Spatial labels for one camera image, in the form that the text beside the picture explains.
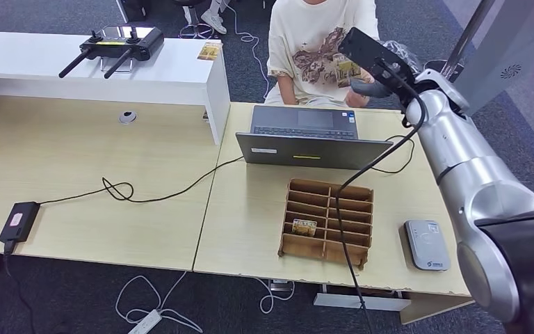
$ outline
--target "laptop keyboard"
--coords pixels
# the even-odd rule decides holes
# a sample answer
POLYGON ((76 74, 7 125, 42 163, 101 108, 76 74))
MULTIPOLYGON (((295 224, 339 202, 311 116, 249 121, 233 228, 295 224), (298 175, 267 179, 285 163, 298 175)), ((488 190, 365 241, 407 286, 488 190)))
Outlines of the laptop keyboard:
POLYGON ((335 139, 356 139, 353 131, 328 131, 328 130, 308 130, 289 129, 282 127, 254 127, 254 134, 274 134, 278 136, 296 136, 312 138, 335 138, 335 139))

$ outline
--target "metal pole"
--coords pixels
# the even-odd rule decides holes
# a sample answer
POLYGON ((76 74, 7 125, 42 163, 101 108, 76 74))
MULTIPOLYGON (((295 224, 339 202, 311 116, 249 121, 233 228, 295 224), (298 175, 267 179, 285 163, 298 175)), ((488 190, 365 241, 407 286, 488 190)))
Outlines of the metal pole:
POLYGON ((466 29, 464 30, 464 33, 462 34, 462 37, 460 37, 460 40, 458 40, 458 43, 455 45, 455 49, 453 49, 449 59, 443 66, 443 70, 441 70, 441 75, 446 77, 448 80, 458 66, 458 63, 460 62, 467 45, 471 42, 471 39, 475 36, 476 32, 478 32, 478 28, 480 28, 482 22, 484 22, 486 14, 488 14, 490 8, 492 8, 492 5, 494 5, 494 0, 482 0, 474 12, 474 15, 472 15, 468 25, 466 26, 466 29))

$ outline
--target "person's hand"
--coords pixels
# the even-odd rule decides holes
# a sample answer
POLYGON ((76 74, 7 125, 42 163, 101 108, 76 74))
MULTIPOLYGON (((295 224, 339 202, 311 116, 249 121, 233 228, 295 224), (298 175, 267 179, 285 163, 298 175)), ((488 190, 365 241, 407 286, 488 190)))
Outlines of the person's hand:
POLYGON ((365 97, 357 94, 353 89, 349 90, 347 97, 345 97, 345 103, 349 108, 363 108, 369 102, 369 97, 365 97))
POLYGON ((361 79, 368 84, 373 84, 373 82, 375 81, 371 74, 369 74, 369 72, 364 69, 361 69, 361 79))

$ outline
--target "laptop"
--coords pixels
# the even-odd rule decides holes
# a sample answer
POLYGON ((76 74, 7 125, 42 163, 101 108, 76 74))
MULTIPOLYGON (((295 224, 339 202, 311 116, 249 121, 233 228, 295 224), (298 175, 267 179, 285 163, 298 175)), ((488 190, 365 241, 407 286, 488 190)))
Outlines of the laptop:
POLYGON ((236 139, 249 164, 353 170, 393 145, 359 140, 352 111, 285 106, 256 106, 251 132, 236 139))

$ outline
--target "person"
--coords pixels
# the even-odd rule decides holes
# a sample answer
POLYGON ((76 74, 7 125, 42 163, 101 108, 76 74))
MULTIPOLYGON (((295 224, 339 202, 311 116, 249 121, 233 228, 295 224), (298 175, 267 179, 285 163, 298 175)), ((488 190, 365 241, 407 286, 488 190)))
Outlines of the person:
MULTIPOLYGON (((227 30, 224 25, 222 25, 224 20, 220 17, 221 4, 222 0, 212 0, 210 8, 208 8, 208 10, 202 14, 202 20, 209 24, 217 32, 225 35, 227 30)), ((191 16, 189 15, 189 11, 185 7, 183 7, 183 11, 185 12, 185 18, 187 19, 187 22, 191 24, 191 16)))
MULTIPOLYGON (((265 103, 365 106, 369 99, 350 89, 336 61, 344 57, 339 45, 354 26, 379 40, 374 0, 277 0, 267 62, 277 84, 265 103)), ((357 77, 373 82, 369 73, 353 66, 361 71, 357 77)))

